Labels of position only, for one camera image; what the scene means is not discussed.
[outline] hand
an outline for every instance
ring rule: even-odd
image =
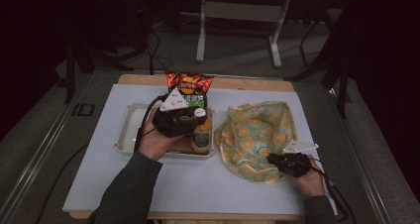
[[[308,155],[308,158],[311,166],[320,170],[313,160],[313,157]],[[308,173],[301,177],[289,176],[289,178],[293,179],[299,185],[300,191],[308,197],[325,195],[323,176],[321,173],[312,168]]]
[[[154,161],[163,157],[170,144],[182,138],[182,136],[169,138],[156,130],[155,125],[152,123],[156,112],[156,108],[151,110],[148,121],[145,124],[143,134],[149,131],[151,132],[142,137],[139,145],[139,152]]]

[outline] white tabletop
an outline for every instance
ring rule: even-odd
[[[166,93],[165,86],[113,86],[63,211],[93,211],[98,207],[103,192],[130,159],[114,147],[128,106],[150,103]],[[286,101],[292,111],[298,140],[313,142],[295,92],[214,88],[207,95],[208,106],[215,111],[215,128],[226,120],[228,106]],[[316,151],[308,154],[318,158]],[[303,215],[303,197],[292,181],[251,183],[231,173],[217,149],[207,160],[163,157],[160,161],[163,168],[157,179],[151,212]]]

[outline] white tray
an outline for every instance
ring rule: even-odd
[[[145,117],[146,111],[149,104],[134,103],[128,106],[127,115],[124,120],[123,128],[120,133],[118,142],[115,144],[115,148],[118,152],[123,154],[132,154],[136,143],[137,133],[140,126],[142,125],[143,118]],[[191,137],[185,137],[175,142],[169,147],[166,153],[166,157],[176,158],[209,158],[214,152],[213,145],[213,134],[214,134],[214,111],[207,108],[210,111],[209,116],[212,118],[212,131],[210,134],[211,149],[208,153],[200,154],[196,153],[191,148]]]

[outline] lay's logo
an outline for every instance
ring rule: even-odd
[[[191,94],[194,92],[196,86],[192,77],[184,77],[178,84],[178,90],[184,94]]]

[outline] white triangular marker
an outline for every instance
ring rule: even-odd
[[[171,111],[181,108],[187,108],[188,103],[185,101],[185,99],[182,97],[182,95],[179,93],[177,88],[174,88],[169,95],[167,96],[166,100],[162,103],[160,106],[160,111]]]
[[[310,150],[315,150],[319,148],[317,144],[313,143],[306,143],[306,142],[299,142],[299,141],[290,141],[289,144],[283,149],[285,153],[301,153],[307,152]]]

